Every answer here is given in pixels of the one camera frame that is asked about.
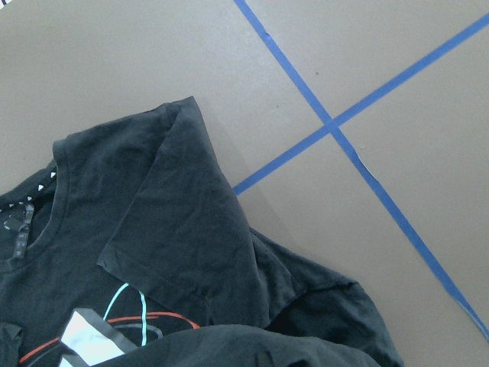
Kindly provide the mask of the black graphic t-shirt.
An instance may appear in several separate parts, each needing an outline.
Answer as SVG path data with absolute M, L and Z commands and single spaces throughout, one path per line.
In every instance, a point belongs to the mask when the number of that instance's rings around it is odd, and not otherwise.
M 248 225 L 192 97 L 1 196 L 3 366 L 401 366 L 363 287 Z

